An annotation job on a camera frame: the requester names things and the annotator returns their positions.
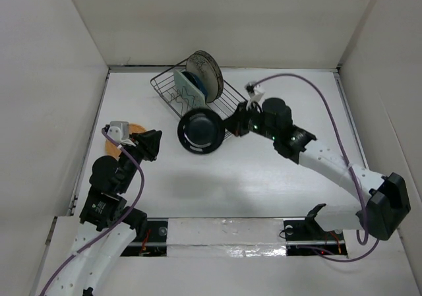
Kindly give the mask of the black round glossy plate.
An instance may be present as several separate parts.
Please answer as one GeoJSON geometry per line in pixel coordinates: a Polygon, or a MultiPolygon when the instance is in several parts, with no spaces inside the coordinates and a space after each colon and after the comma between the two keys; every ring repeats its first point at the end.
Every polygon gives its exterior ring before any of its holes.
{"type": "Polygon", "coordinates": [[[224,141],[225,132],[223,119],[208,108],[188,111],[177,126],[177,137],[182,147],[200,155],[216,151],[224,141]]]}

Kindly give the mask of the light green rectangular tray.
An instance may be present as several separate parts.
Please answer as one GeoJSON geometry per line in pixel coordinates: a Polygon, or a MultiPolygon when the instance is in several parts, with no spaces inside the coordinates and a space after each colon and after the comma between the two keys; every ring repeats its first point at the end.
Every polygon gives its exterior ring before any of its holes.
{"type": "Polygon", "coordinates": [[[192,84],[183,74],[176,70],[173,73],[177,93],[188,103],[191,108],[206,107],[203,93],[192,84]]]}

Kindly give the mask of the dark blue leaf-shaped dish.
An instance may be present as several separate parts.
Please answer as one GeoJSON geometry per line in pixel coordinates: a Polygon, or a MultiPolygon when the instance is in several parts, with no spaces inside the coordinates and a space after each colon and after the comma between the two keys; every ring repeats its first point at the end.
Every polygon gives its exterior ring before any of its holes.
{"type": "Polygon", "coordinates": [[[183,71],[182,74],[203,93],[204,99],[208,97],[208,91],[197,75],[189,71],[183,71]]]}

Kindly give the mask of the cream plate with tree pattern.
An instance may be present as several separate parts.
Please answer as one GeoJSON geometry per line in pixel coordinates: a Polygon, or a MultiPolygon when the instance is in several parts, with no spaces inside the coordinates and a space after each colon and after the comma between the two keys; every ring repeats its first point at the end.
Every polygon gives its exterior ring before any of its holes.
{"type": "Polygon", "coordinates": [[[206,102],[217,100],[224,90],[224,79],[216,60],[208,52],[198,50],[189,56],[186,71],[196,75],[203,83],[208,95],[206,102]]]}

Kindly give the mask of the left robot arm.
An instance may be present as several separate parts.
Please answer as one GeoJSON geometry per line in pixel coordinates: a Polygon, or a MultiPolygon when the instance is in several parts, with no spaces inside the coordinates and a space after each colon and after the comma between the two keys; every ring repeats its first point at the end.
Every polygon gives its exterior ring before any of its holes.
{"type": "Polygon", "coordinates": [[[102,156],[94,162],[69,255],[41,295],[95,295],[129,243],[148,235],[146,213],[128,205],[122,195],[135,174],[143,173],[141,162],[156,160],[162,132],[129,134],[128,130],[128,124],[120,122],[102,129],[120,156],[102,156]]]}

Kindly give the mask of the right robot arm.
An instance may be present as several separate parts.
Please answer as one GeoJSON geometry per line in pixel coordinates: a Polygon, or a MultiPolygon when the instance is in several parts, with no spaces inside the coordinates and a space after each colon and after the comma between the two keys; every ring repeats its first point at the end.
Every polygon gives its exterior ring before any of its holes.
{"type": "Polygon", "coordinates": [[[321,174],[357,199],[356,212],[348,212],[339,220],[319,213],[309,218],[305,231],[313,239],[328,230],[365,228],[372,237],[387,241],[411,210],[402,176],[383,175],[349,163],[314,134],[294,125],[291,109],[279,98],[251,107],[241,102],[224,120],[224,127],[235,136],[253,132],[269,138],[279,155],[321,174]]]}

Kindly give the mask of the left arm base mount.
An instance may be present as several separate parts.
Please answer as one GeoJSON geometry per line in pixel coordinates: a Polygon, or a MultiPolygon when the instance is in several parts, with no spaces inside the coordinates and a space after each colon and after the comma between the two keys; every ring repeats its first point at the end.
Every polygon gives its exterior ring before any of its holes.
{"type": "Polygon", "coordinates": [[[121,253],[122,257],[167,256],[168,219],[148,219],[142,237],[136,237],[121,253]]]}

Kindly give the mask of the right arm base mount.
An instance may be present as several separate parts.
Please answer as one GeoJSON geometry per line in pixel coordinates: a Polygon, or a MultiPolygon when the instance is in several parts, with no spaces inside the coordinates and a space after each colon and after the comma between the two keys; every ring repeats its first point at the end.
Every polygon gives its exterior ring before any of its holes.
{"type": "Polygon", "coordinates": [[[287,256],[347,256],[344,234],[324,231],[315,221],[325,206],[318,204],[304,218],[283,221],[279,237],[286,243],[287,256]]]}

